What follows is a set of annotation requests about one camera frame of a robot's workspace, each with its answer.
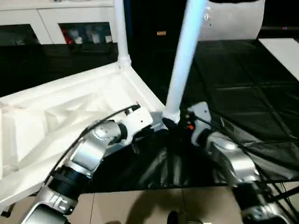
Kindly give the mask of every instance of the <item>tiled floor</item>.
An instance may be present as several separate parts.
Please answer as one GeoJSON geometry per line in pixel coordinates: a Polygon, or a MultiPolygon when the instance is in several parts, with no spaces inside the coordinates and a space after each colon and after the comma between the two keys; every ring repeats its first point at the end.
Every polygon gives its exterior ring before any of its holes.
{"type": "MultiPolygon", "coordinates": [[[[287,189],[298,183],[287,183],[287,189]]],[[[17,224],[34,198],[18,202],[10,218],[0,224],[17,224]]],[[[299,197],[291,198],[299,206],[299,197]]],[[[68,220],[72,224],[166,224],[170,211],[187,212],[205,223],[241,224],[238,205],[227,187],[130,191],[85,194],[68,220]]]]}

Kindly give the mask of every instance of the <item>black mat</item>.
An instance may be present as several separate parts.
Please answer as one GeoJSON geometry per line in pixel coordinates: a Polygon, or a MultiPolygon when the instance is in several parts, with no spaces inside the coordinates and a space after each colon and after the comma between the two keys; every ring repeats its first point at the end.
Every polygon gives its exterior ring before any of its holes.
{"type": "MultiPolygon", "coordinates": [[[[165,103],[176,46],[130,44],[132,66],[165,103]]],[[[114,45],[0,48],[2,96],[117,59],[114,45]]],[[[182,109],[207,101],[213,121],[222,116],[258,139],[255,162],[280,182],[299,180],[299,82],[258,41],[202,42],[197,47],[182,109]]],[[[216,185],[213,164],[183,133],[160,131],[104,160],[90,192],[216,185]]]]}

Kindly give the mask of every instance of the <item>black cable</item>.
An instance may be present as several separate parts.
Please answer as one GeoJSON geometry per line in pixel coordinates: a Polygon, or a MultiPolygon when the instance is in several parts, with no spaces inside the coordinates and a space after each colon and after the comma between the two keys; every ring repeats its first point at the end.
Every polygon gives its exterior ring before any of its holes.
{"type": "Polygon", "coordinates": [[[284,183],[280,183],[280,186],[284,188],[285,192],[287,192],[284,183]]]}
{"type": "MultiPolygon", "coordinates": [[[[247,147],[245,147],[238,139],[236,139],[233,135],[231,135],[227,130],[225,130],[224,128],[222,128],[221,126],[217,126],[212,124],[211,122],[208,122],[200,117],[195,116],[195,118],[215,129],[217,129],[217,131],[219,131],[221,134],[228,136],[246,155],[248,155],[250,158],[250,154],[249,152],[251,152],[251,150],[249,150],[247,147]]],[[[269,177],[267,177],[264,173],[264,171],[262,170],[262,168],[260,168],[255,162],[254,162],[256,168],[258,169],[259,173],[261,173],[262,175],[264,175],[266,177],[267,180],[269,180],[269,177]]],[[[279,194],[282,194],[281,190],[273,183],[271,183],[273,185],[273,187],[277,190],[277,192],[279,194]]],[[[294,216],[299,220],[299,213],[298,211],[294,208],[293,204],[288,201],[286,198],[284,198],[285,202],[287,203],[287,205],[290,207],[290,209],[292,210],[292,213],[294,214],[294,216]]]]}
{"type": "Polygon", "coordinates": [[[126,108],[123,108],[117,112],[114,112],[113,114],[105,117],[102,120],[97,121],[96,123],[94,123],[91,126],[88,126],[87,128],[85,128],[81,134],[75,139],[75,141],[70,145],[70,147],[67,148],[67,150],[62,154],[62,156],[59,158],[59,160],[55,163],[54,167],[52,168],[52,170],[49,172],[47,178],[44,180],[43,185],[46,184],[50,178],[50,176],[53,174],[53,172],[55,171],[56,167],[59,165],[59,163],[62,161],[62,159],[70,152],[70,150],[80,141],[80,139],[85,136],[87,133],[89,133],[91,130],[95,129],[97,126],[99,126],[100,124],[102,124],[104,121],[107,121],[108,119],[114,117],[115,115],[124,112],[128,109],[131,109],[132,107],[134,107],[136,105],[132,105],[132,106],[128,106],[126,108]]]}

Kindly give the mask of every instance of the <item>white vertical pipe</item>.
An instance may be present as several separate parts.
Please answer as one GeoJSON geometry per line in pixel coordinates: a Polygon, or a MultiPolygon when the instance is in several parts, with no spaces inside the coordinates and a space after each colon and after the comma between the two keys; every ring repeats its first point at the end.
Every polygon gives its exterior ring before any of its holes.
{"type": "Polygon", "coordinates": [[[117,31],[118,63],[121,67],[131,65],[130,55],[128,53],[127,33],[125,11],[123,0],[114,0],[114,11],[117,31]]]}
{"type": "Polygon", "coordinates": [[[198,42],[207,0],[188,0],[163,117],[180,119],[180,104],[198,42]]]}

